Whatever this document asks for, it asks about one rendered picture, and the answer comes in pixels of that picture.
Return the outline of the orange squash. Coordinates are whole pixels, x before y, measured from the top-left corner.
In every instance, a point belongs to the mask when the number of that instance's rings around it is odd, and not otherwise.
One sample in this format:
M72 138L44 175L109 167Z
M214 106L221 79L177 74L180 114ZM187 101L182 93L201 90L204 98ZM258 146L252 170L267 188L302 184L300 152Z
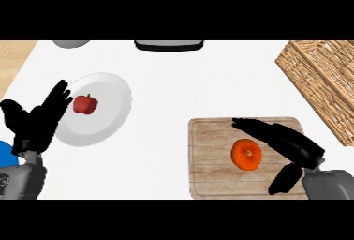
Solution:
M241 139L232 146L232 163L243 171L254 171L263 159L258 144L249 139Z

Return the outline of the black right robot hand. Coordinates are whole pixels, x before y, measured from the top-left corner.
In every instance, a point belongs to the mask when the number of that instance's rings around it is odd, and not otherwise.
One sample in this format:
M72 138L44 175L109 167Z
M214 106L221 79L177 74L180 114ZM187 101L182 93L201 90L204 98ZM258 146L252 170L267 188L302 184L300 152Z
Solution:
M232 127L263 141L291 161L276 175L269 194L288 193L302 176L322 163L323 148L292 128L252 118L235 118Z

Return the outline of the red bell pepper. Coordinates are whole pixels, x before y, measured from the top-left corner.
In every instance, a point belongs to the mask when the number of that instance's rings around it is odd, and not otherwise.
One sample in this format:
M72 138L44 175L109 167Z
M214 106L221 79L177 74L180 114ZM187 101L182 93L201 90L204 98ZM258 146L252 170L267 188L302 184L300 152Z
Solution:
M86 96L77 96L74 101L74 112L81 114L92 114L97 108L99 101L90 94Z

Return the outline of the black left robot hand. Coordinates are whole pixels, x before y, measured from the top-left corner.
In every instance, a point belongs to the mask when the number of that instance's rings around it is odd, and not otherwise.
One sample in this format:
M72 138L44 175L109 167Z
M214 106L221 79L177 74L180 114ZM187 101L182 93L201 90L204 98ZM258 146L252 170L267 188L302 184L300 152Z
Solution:
M28 151L41 154L47 150L56 134L58 122L72 100L68 83L61 80L43 104L36 106L30 112L15 100L0 101L5 124L15 134L10 150L15 156L21 156Z

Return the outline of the blue round object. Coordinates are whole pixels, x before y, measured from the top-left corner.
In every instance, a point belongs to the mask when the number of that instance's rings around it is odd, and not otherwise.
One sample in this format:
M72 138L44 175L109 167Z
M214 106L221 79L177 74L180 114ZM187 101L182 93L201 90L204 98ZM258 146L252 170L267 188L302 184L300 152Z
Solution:
M12 153L12 146L0 141L0 168L16 166L18 156Z

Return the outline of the white round plate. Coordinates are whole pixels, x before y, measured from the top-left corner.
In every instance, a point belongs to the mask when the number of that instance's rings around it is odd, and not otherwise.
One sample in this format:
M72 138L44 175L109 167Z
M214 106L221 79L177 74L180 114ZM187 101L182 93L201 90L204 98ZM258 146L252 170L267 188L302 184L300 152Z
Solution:
M112 73L93 73L69 84L74 101L59 121L55 136L71 146L89 146L109 138L131 110L131 90Z

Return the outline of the grey round object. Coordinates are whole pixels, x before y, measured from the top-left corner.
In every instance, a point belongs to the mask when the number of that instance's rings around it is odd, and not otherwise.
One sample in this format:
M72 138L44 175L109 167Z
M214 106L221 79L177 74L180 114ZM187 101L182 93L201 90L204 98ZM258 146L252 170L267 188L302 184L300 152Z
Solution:
M78 48L87 43L87 40L55 40L55 45L64 49Z

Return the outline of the wicker basket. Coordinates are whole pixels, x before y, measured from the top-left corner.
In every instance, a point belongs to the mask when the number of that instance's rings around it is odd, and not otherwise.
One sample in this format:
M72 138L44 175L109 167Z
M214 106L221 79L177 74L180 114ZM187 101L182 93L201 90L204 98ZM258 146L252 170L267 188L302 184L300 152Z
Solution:
M354 41L291 40L276 64L341 144L354 147Z

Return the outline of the wooden cutting board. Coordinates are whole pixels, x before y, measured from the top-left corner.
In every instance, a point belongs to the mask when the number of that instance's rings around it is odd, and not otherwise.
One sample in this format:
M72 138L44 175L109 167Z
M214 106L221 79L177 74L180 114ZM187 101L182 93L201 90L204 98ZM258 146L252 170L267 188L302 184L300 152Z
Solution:
M232 149L239 139L257 142L263 159L254 171L233 165ZM269 186L286 157L267 144L233 128L230 118L195 118L187 124L189 192L193 199L300 199L307 195L297 182L288 193L269 194Z

